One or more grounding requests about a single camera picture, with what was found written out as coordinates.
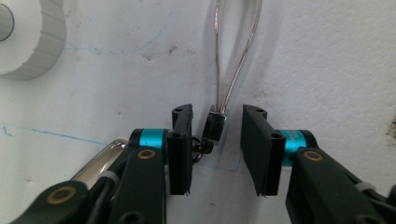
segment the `brass screw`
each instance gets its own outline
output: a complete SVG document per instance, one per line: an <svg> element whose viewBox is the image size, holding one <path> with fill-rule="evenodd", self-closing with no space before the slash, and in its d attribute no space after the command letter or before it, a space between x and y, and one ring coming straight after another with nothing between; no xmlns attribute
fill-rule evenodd
<svg viewBox="0 0 396 224"><path fill-rule="evenodd" d="M76 188L72 186L64 186L54 190L49 197L47 202L50 204L59 204L69 201L76 194Z"/></svg>
<svg viewBox="0 0 396 224"><path fill-rule="evenodd" d="M305 151L303 155L311 161L323 161L323 156L315 151Z"/></svg>
<svg viewBox="0 0 396 224"><path fill-rule="evenodd" d="M155 157L155 154L155 151L152 149L144 149L137 153L137 158L139 158L140 160L148 160Z"/></svg>

